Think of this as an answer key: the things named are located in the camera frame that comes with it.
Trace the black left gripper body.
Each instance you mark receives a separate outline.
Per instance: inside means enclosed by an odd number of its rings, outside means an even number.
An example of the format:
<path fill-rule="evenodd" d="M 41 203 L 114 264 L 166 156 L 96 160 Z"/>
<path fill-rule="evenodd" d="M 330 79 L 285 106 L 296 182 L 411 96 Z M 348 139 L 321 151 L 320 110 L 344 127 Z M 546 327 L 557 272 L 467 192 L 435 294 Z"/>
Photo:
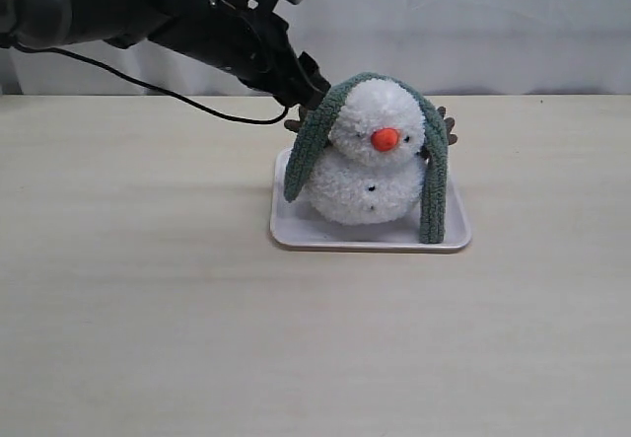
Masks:
<path fill-rule="evenodd" d="M 280 90 L 300 72 L 288 30 L 287 22 L 273 12 L 199 0 L 152 31 L 148 40 L 256 90 Z"/>

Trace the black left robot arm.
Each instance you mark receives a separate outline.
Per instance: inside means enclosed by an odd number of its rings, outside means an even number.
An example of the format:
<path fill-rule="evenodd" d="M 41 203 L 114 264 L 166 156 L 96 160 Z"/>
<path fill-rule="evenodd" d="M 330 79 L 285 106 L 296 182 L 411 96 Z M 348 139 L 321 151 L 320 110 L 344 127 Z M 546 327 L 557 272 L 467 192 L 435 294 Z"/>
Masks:
<path fill-rule="evenodd" d="M 46 51 L 141 41 L 231 74 L 284 107 L 316 108 L 330 89 L 316 61 L 296 53 L 280 0 L 1 0 L 1 44 Z M 302 0 L 285 0 L 297 5 Z"/>

